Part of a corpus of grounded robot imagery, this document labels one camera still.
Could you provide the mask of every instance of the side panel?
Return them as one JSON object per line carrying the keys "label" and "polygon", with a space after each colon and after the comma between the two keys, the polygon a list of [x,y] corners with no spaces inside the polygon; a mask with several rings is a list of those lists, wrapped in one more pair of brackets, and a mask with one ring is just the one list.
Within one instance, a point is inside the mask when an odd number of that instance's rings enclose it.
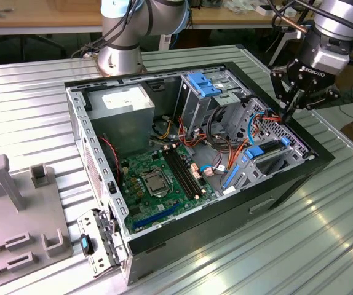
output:
{"label": "side panel", "polygon": [[[300,187],[307,179],[309,179],[309,176],[295,178],[202,224],[192,227],[151,249],[134,255],[130,272],[126,274],[128,284],[183,258],[208,243],[230,234],[252,219],[265,214],[278,200],[284,201],[288,199],[295,191],[290,191],[290,189]],[[243,194],[244,192],[240,192],[237,197],[242,198]]]}

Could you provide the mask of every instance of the motherboard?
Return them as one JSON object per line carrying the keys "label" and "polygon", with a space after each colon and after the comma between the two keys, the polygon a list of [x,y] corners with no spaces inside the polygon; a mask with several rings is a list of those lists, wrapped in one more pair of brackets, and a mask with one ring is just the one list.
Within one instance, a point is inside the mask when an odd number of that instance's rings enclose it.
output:
{"label": "motherboard", "polygon": [[166,146],[121,162],[130,233],[155,226],[216,199],[184,146]]}

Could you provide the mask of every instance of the blue plastic tab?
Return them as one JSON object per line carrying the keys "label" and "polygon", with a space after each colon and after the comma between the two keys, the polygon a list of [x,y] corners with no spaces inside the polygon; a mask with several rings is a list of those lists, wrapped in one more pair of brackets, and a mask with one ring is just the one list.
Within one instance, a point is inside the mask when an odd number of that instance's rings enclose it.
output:
{"label": "blue plastic tab", "polygon": [[206,78],[202,73],[188,74],[188,79],[193,86],[200,91],[202,97],[221,94],[221,90],[215,88],[215,86],[213,86],[210,82],[210,79]]}
{"label": "blue plastic tab", "polygon": [[259,146],[252,146],[245,152],[245,155],[247,155],[249,159],[253,159],[262,154],[264,154],[264,151]]}
{"label": "blue plastic tab", "polygon": [[223,187],[227,187],[227,186],[230,184],[231,180],[232,180],[233,177],[236,175],[236,173],[238,172],[238,170],[239,170],[239,165],[236,165],[236,166],[234,167],[233,171],[231,172],[230,177],[227,179],[227,181],[225,182],[225,184],[224,184]]}
{"label": "blue plastic tab", "polygon": [[82,247],[84,248],[88,247],[88,241],[86,240],[86,238],[82,239]]}
{"label": "blue plastic tab", "polygon": [[283,143],[285,146],[289,146],[290,145],[290,140],[287,137],[282,137],[280,139],[280,142]]}

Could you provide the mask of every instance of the aluminum extrusion table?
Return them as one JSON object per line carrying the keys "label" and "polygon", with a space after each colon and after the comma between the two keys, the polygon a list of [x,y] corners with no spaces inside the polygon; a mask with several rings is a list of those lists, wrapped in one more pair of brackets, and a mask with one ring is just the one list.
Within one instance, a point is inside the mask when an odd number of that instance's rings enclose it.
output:
{"label": "aluminum extrusion table", "polygon": [[[268,70],[235,46],[149,52],[149,70],[236,62],[274,96]],[[285,204],[126,287],[119,269],[97,280],[79,244],[78,216],[96,207],[73,141],[64,81],[98,77],[92,60],[0,66],[0,153],[11,171],[55,169],[74,254],[0,287],[0,294],[353,294],[353,144],[315,112],[299,123],[334,154]]]}

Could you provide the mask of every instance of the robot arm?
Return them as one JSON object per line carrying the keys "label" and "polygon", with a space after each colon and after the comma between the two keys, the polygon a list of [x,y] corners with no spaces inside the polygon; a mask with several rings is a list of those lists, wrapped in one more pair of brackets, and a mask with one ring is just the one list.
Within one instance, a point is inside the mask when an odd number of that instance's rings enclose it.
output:
{"label": "robot arm", "polygon": [[140,72],[140,39],[176,34],[188,21],[187,0],[103,0],[98,67],[105,76]]}
{"label": "robot arm", "polygon": [[[301,50],[286,66],[273,68],[271,81],[280,100],[280,115],[287,120],[295,109],[313,109],[326,100],[336,99],[339,93],[332,89],[335,77],[346,65],[353,65],[353,0],[324,0],[321,9],[302,0],[293,0],[316,12],[314,22],[301,26],[269,5],[288,25],[305,35]],[[285,90],[282,78],[288,76],[290,88]],[[315,96],[326,90],[324,98]]]}

